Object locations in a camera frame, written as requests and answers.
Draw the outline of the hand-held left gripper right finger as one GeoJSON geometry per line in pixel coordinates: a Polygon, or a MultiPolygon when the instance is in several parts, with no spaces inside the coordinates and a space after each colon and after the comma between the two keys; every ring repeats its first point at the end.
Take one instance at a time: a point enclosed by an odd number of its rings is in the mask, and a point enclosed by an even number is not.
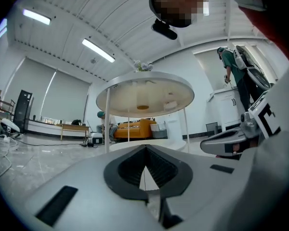
{"type": "Polygon", "coordinates": [[[149,218],[146,230],[244,229],[235,216],[235,205],[251,171],[253,150],[236,161],[148,145],[146,158],[160,192],[159,220],[149,218]]]}

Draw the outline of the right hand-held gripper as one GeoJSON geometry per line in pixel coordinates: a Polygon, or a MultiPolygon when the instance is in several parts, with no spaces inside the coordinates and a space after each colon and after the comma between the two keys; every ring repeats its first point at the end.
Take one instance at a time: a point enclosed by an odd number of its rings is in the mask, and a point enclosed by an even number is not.
{"type": "Polygon", "coordinates": [[[239,127],[228,129],[213,135],[200,143],[200,148],[207,154],[234,156],[233,145],[240,144],[240,151],[259,146],[264,140],[281,131],[276,116],[263,92],[251,107],[241,115],[239,127]]]}

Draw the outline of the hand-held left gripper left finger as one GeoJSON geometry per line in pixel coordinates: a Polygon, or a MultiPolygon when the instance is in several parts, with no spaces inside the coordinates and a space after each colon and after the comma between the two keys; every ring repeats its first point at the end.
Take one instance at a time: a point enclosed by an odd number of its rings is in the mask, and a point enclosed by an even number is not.
{"type": "Polygon", "coordinates": [[[57,174],[25,201],[21,217],[31,231],[162,231],[143,201],[127,200],[113,193],[104,181],[106,165],[133,150],[121,149],[90,157],[57,174]],[[77,189],[51,227],[36,214],[64,186],[77,189]]]}

